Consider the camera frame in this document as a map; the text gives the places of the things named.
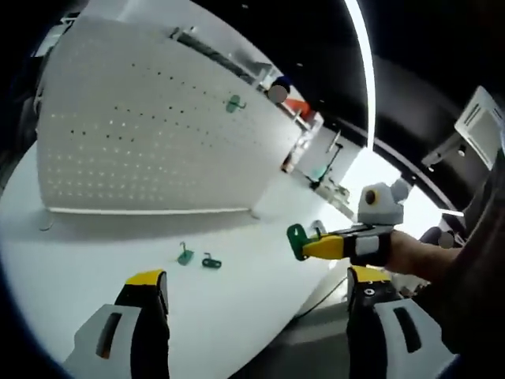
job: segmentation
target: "green clip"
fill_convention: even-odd
[[[193,259],[193,255],[195,255],[195,253],[191,250],[187,250],[184,242],[181,242],[181,246],[182,253],[179,255],[179,258],[177,258],[177,262],[182,266],[186,266]]]
[[[221,268],[223,263],[221,261],[217,261],[216,259],[212,259],[212,256],[210,253],[204,253],[207,258],[204,258],[202,260],[202,265],[207,268]]]
[[[237,110],[237,108],[245,109],[246,106],[247,106],[247,103],[240,105],[240,96],[239,95],[233,95],[228,100],[228,104],[226,105],[226,112],[234,113]]]
[[[287,239],[290,241],[294,256],[299,261],[304,261],[308,258],[303,255],[303,246],[309,244],[310,242],[319,241],[321,239],[321,232],[318,227],[316,228],[316,233],[316,238],[308,238],[307,234],[305,233],[305,229],[299,223],[291,225],[287,228]]]

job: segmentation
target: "pegboard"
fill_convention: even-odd
[[[42,81],[38,169],[63,212],[251,208],[300,130],[161,29],[80,18]],[[244,109],[229,113],[233,95]]]

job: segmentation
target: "black cable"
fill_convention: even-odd
[[[297,320],[300,320],[302,317],[305,317],[305,316],[307,316],[309,313],[311,313],[311,312],[312,312],[315,308],[317,308],[318,306],[320,306],[320,305],[324,302],[324,300],[326,300],[327,298],[329,298],[329,297],[330,297],[330,295],[331,295],[333,292],[335,292],[335,290],[336,290],[336,289],[340,286],[340,284],[344,283],[344,281],[346,281],[346,280],[347,280],[347,276],[346,276],[345,278],[343,278],[342,280],[340,280],[340,281],[337,283],[337,285],[336,285],[336,286],[335,286],[335,287],[334,287],[334,288],[333,288],[333,289],[332,289],[332,290],[328,293],[328,295],[324,296],[324,297],[323,297],[323,298],[322,298],[322,299],[321,299],[321,300],[320,300],[317,304],[315,304],[315,305],[314,305],[314,306],[313,306],[310,310],[308,310],[308,311],[306,311],[306,312],[302,313],[300,316],[295,316],[295,317],[291,320],[291,322],[293,322],[293,321],[297,321]]]

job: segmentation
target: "metal stand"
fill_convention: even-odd
[[[337,144],[335,144],[335,146],[337,146],[338,150],[335,152],[335,154],[331,158],[330,163],[326,166],[326,170],[324,170],[324,173],[319,177],[319,179],[317,179],[317,181],[315,181],[315,182],[311,181],[311,183],[309,185],[309,187],[310,187],[311,190],[315,191],[315,190],[317,190],[319,188],[319,186],[321,185],[321,183],[324,180],[324,177],[330,171],[331,165],[335,161],[335,158],[340,153],[340,151],[343,149],[343,146],[341,144],[337,143]]]

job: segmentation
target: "table surface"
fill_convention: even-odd
[[[49,231],[39,195],[36,145],[0,198],[0,251],[6,278],[28,327],[63,362],[73,335],[103,304],[113,303],[137,272],[167,272],[170,375],[227,378],[265,348],[328,273],[328,261],[294,259],[292,223],[350,221],[294,178],[279,174],[248,212],[178,216],[55,214]],[[185,241],[190,265],[175,260]],[[201,267],[204,252],[223,261]]]

